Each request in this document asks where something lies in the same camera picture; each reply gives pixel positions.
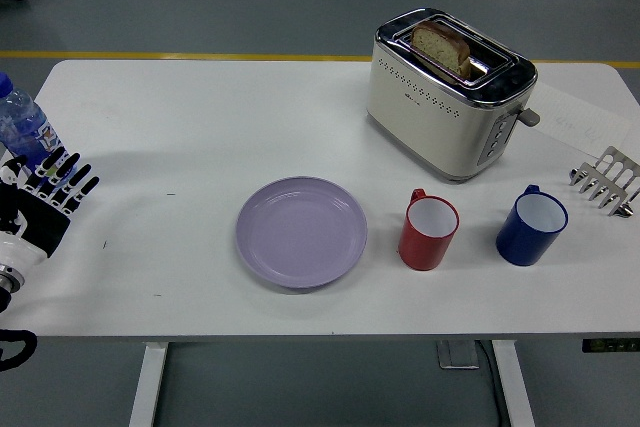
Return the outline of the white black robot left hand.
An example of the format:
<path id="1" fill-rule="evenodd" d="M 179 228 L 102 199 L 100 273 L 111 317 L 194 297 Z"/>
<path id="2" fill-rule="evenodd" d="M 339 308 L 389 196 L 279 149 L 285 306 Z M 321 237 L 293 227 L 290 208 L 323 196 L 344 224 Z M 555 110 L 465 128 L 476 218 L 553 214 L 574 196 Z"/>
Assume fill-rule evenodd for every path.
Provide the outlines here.
<path id="1" fill-rule="evenodd" d="M 27 157 L 1 166 L 1 268 L 22 272 L 53 256 L 71 224 L 71 215 L 98 185 L 80 155 L 64 157 L 59 147 L 24 181 Z"/>

